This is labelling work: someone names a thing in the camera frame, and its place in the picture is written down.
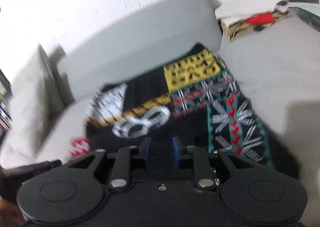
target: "metal screw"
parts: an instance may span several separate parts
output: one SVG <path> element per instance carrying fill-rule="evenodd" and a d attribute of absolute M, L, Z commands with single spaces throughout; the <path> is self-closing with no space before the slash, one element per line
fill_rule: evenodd
<path fill-rule="evenodd" d="M 111 186 L 118 188 L 118 187 L 124 187 L 127 184 L 127 181 L 124 179 L 114 179 L 111 181 Z"/>
<path fill-rule="evenodd" d="M 167 187 L 165 186 L 165 184 L 162 184 L 158 187 L 158 190 L 159 191 L 166 191 L 167 190 Z"/>
<path fill-rule="evenodd" d="M 210 187 L 210 186 L 213 186 L 214 185 L 214 181 L 212 179 L 207 179 L 207 178 L 204 178 L 204 179 L 200 179 L 198 184 L 201 186 L 201 187 Z"/>

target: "hand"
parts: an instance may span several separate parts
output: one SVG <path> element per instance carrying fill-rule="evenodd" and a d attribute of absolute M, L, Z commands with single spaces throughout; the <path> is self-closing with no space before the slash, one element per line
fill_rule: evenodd
<path fill-rule="evenodd" d="M 0 199 L 0 226 L 8 226 L 12 223 L 23 224 L 23 218 L 19 208 L 5 199 Z"/>

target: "gray couch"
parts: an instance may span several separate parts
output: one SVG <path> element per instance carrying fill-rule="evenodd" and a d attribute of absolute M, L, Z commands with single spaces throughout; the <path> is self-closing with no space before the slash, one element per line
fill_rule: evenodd
<path fill-rule="evenodd" d="M 319 226 L 320 36 L 293 11 L 291 18 L 230 43 L 215 19 L 219 5 L 217 0 L 159 2 L 104 29 L 63 58 L 56 82 L 70 104 L 36 158 L 24 157 L 5 141 L 1 166 L 57 158 L 66 162 L 69 140 L 85 135 L 84 115 L 99 87 L 144 73 L 201 42 L 225 60 L 257 114 L 301 163 L 301 181 L 309 194 L 303 222 Z"/>

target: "beige pillow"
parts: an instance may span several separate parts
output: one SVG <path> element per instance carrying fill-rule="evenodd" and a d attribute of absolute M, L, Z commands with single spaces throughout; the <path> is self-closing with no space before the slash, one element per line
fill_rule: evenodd
<path fill-rule="evenodd" d="M 25 85 L 35 82 L 40 77 L 44 78 L 45 86 L 48 90 L 49 119 L 51 120 L 61 114 L 64 109 L 64 105 L 53 79 L 48 56 L 42 46 L 38 45 L 27 65 L 19 72 L 12 83 L 11 88 L 13 96 L 19 94 Z"/>
<path fill-rule="evenodd" d="M 34 158 L 41 147 L 48 124 L 48 90 L 44 77 L 28 82 L 11 101 L 11 147 Z"/>

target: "yellow patch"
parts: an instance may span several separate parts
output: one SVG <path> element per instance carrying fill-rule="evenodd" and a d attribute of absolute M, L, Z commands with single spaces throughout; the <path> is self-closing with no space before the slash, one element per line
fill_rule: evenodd
<path fill-rule="evenodd" d="M 170 93 L 200 80 L 213 77 L 221 70 L 216 59 L 207 49 L 165 65 L 163 68 Z"/>

